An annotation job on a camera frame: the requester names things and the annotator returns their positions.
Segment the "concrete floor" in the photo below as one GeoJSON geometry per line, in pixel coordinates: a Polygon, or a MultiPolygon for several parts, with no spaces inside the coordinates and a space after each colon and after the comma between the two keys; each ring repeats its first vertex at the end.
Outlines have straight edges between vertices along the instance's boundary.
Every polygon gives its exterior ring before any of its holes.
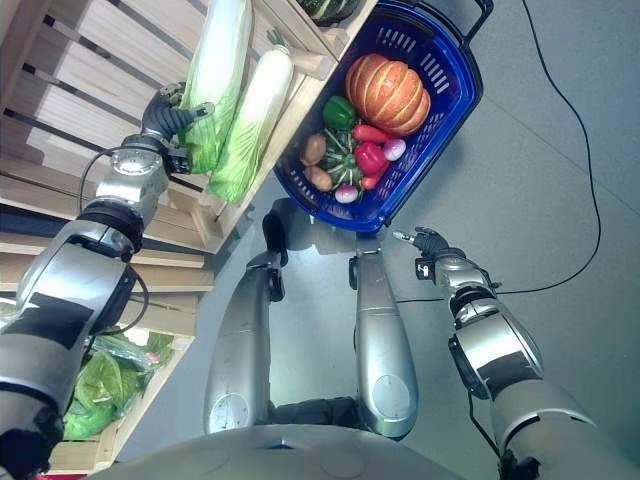
{"type": "MultiPolygon", "coordinates": [[[[466,0],[444,2],[465,24],[466,0]]],[[[563,385],[640,463],[640,135],[637,125],[640,3],[531,2],[545,57],[589,129],[603,219],[600,251],[578,278],[537,294],[503,297],[536,338],[547,377],[563,385]]],[[[584,143],[545,82],[520,2],[498,2],[473,50],[485,96],[393,222],[439,230],[505,289],[538,287],[573,273],[595,242],[584,143]]],[[[245,263],[264,248],[260,220],[284,191],[270,177],[241,236],[205,295],[198,337],[126,444],[126,460],[202,434],[204,390],[226,305],[245,263]]],[[[271,385],[276,404],[353,395],[356,296],[347,262],[354,237],[315,225],[290,232],[287,296],[271,308],[271,385]]],[[[414,249],[381,232],[398,299],[437,296],[413,275],[414,249]]],[[[496,478],[496,460],[467,418],[450,360],[444,305],[403,304],[421,394],[404,443],[470,479],[496,478]]],[[[478,417],[488,425],[486,404],[478,417]]]]}

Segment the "plastic bag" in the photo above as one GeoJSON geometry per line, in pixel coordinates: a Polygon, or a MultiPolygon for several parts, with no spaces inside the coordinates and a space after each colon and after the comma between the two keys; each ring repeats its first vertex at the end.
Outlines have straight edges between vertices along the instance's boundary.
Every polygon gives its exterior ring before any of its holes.
{"type": "Polygon", "coordinates": [[[93,349],[129,360],[142,372],[152,372],[171,356],[172,341],[171,335],[150,332],[147,344],[139,346],[129,341],[124,335],[98,335],[93,343],[93,349]]]}
{"type": "Polygon", "coordinates": [[[96,352],[78,374],[73,402],[64,417],[65,439],[83,440],[100,433],[142,393],[145,377],[130,362],[96,352]]]}

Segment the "red pepper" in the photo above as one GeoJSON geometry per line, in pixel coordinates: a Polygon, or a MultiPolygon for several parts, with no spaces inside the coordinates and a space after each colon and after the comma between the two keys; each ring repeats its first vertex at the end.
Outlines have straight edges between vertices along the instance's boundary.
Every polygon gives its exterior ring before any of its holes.
{"type": "Polygon", "coordinates": [[[353,129],[353,138],[359,142],[385,143],[391,139],[391,136],[371,125],[356,125],[353,129]]]}
{"type": "Polygon", "coordinates": [[[382,149],[373,142],[364,142],[355,151],[356,162],[366,177],[375,176],[389,164],[382,149]]]}
{"type": "Polygon", "coordinates": [[[373,190],[374,188],[376,188],[376,185],[378,184],[378,181],[380,181],[380,179],[384,175],[384,172],[387,171],[388,167],[389,167],[389,162],[387,162],[387,164],[384,166],[384,168],[382,170],[380,170],[375,176],[373,176],[373,177],[362,177],[362,179],[360,180],[360,186],[362,188],[364,188],[365,190],[373,190]]]}

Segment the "basket handle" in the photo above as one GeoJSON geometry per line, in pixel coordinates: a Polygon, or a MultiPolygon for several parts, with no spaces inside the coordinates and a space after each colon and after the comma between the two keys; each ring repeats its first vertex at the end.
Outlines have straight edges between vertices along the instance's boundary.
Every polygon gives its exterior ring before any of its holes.
{"type": "Polygon", "coordinates": [[[463,50],[469,50],[469,44],[471,43],[471,40],[473,40],[473,37],[475,37],[476,33],[478,33],[484,22],[487,21],[487,18],[489,18],[489,15],[491,15],[491,12],[493,12],[493,0],[475,0],[475,2],[480,7],[480,10],[482,10],[482,13],[480,15],[480,18],[476,21],[476,23],[473,24],[466,35],[463,34],[460,29],[436,7],[429,5],[424,0],[418,0],[412,3],[414,4],[415,8],[425,10],[436,20],[442,23],[445,27],[447,27],[460,42],[460,48],[462,48],[463,50]]]}

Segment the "blue basket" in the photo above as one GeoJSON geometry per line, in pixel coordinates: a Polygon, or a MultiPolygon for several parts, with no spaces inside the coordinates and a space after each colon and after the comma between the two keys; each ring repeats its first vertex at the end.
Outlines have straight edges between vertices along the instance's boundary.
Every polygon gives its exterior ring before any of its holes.
{"type": "Polygon", "coordinates": [[[476,2],[482,7],[482,17],[466,36],[431,6],[378,2],[275,167],[280,183],[303,209],[331,225],[357,232],[377,232],[391,223],[482,96],[482,79],[469,41],[493,4],[491,0],[476,2]],[[431,110],[421,130],[405,138],[405,154],[389,166],[376,188],[365,193],[362,201],[343,205],[305,178],[300,151],[307,137],[322,131],[322,107],[328,98],[344,95],[351,64],[369,53],[401,60],[418,72],[431,95],[431,110]]]}

